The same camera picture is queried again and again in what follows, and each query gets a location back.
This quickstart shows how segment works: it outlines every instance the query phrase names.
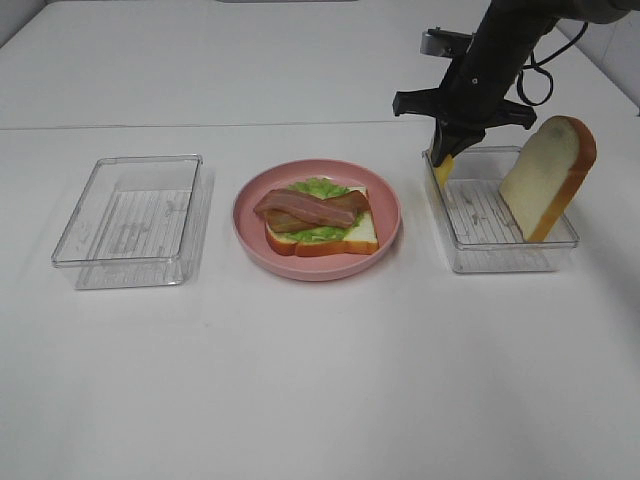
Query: empty plastic container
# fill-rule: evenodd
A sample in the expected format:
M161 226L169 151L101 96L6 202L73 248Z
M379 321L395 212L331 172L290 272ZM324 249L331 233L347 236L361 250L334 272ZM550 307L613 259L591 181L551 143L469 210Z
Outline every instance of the empty plastic container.
M206 222L202 158L99 160L51 257L78 290L185 282Z

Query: white tabletop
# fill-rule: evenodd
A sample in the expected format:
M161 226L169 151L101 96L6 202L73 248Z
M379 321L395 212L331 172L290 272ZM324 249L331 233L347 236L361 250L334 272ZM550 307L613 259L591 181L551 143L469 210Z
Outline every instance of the white tabletop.
M0 128L392 120L396 91L436 87L449 65L420 55L422 32L471 33L487 5L55 2L0 50ZM538 58L565 42L553 31ZM550 69L561 113L637 113L577 50Z
M0 132L3 471L637 478L637 126L606 124L594 133L615 141L569 211L570 265L478 276L440 253L419 156L429 122ZM216 175L198 278L74 291L49 256L95 160L184 152ZM398 193L400 237L362 274L289 281L235 238L241 186L309 157L372 168Z

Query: white wall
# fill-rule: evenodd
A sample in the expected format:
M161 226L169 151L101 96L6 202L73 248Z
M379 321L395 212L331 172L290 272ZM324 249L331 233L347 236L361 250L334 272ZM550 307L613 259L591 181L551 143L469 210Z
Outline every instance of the white wall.
M45 0L0 0L0 46L44 6Z
M568 37L581 26L569 20L558 23ZM578 47L640 108L640 12L616 23L589 25Z

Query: pink plate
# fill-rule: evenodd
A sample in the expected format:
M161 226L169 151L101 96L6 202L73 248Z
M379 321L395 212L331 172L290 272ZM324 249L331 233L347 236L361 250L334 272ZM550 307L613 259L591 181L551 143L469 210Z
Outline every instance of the pink plate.
M278 255L271 249L265 239L264 221L253 208L269 190L310 177L328 177L338 185L367 187L380 244L374 254L343 253L304 258ZM247 183L233 205L236 234L249 257L270 272L304 281L335 280L370 267L389 250L400 221L400 202L386 181L366 168L338 160L298 160L274 167Z

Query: bread slice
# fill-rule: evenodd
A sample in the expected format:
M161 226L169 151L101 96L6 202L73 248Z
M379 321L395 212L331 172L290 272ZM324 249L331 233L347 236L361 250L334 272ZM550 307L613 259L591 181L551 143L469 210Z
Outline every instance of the bread slice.
M349 190L360 190L365 196L367 195L367 190L364 187L349 187ZM313 237L313 230L306 232L310 233L305 236ZM356 220L356 224L346 229L343 233L344 236L338 240L313 240L311 238L296 240L291 238L294 235L274 232L265 222L267 242L280 255L296 255L298 257L320 257L338 253L371 255L378 250L378 237L371 211L361 213Z
M573 117L554 116L522 147L500 194L528 242L542 242L596 160L596 142Z

